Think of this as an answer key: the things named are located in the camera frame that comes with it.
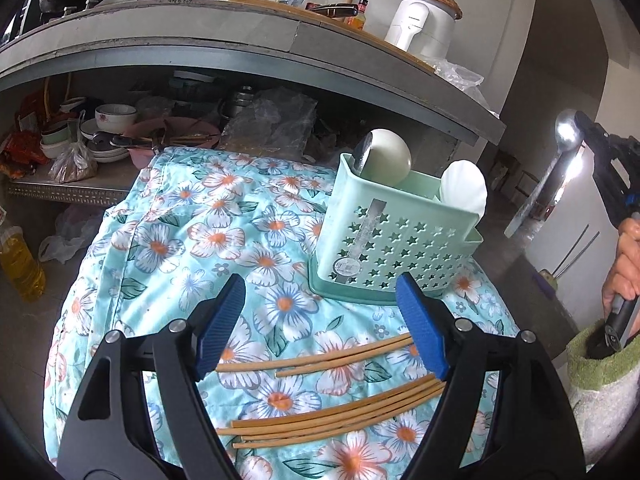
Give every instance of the silver bolt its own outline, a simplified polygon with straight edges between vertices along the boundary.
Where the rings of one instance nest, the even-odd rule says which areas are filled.
[[[107,332],[107,335],[104,336],[104,340],[107,343],[115,343],[118,339],[120,339],[120,332],[117,330],[111,330],[111,332]]]
[[[183,319],[174,319],[169,323],[169,332],[173,332],[174,334],[182,332],[185,328],[187,328],[187,322]]]
[[[536,341],[536,335],[531,330],[523,330],[520,337],[525,343],[533,343]]]
[[[460,330],[460,332],[469,332],[473,327],[474,324],[465,317],[456,320],[456,328]]]

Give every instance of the shelf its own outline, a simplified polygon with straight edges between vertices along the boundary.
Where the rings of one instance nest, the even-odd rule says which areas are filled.
[[[213,0],[98,6],[0,49],[0,91],[58,73],[127,65],[215,68],[352,96],[468,144],[497,144],[496,117],[424,63],[338,23]]]
[[[52,162],[39,166],[35,174],[11,181],[7,193],[54,202],[112,206],[128,195],[140,171],[126,158],[98,164],[98,174],[92,178],[58,184],[49,178],[51,165]]]

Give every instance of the orange flower center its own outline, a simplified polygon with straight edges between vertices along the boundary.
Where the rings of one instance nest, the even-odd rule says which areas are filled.
[[[273,392],[272,394],[269,394],[267,402],[270,406],[273,406],[280,412],[288,412],[293,406],[293,400],[291,400],[291,397],[287,394],[283,394],[282,392]]]
[[[415,441],[415,430],[408,428],[406,426],[401,426],[396,435],[400,440],[404,440],[405,442],[414,442]]]
[[[236,353],[229,347],[226,347],[220,356],[221,361],[231,361],[236,356]]]
[[[347,471],[348,478],[354,478],[362,469],[362,457],[357,451],[344,457],[342,467]]]
[[[260,258],[258,258],[258,265],[260,267],[273,267],[276,264],[275,261],[273,261],[273,258],[270,258],[268,256],[261,256]]]
[[[212,244],[223,244],[226,242],[226,235],[224,233],[215,233],[209,237],[209,242]]]
[[[274,220],[273,222],[269,222],[269,229],[272,231],[280,231],[284,229],[285,223],[281,220]]]
[[[458,286],[462,289],[462,290],[469,290],[471,287],[471,282],[469,281],[469,278],[467,278],[466,276],[462,276],[460,277],[460,279],[458,280]]]
[[[151,242],[149,247],[151,247],[151,250],[156,254],[160,254],[160,256],[165,256],[169,251],[169,248],[165,244],[158,241]]]
[[[286,296],[284,298],[278,298],[278,300],[276,301],[276,305],[281,311],[288,312],[293,306],[293,300],[291,298],[287,298]]]

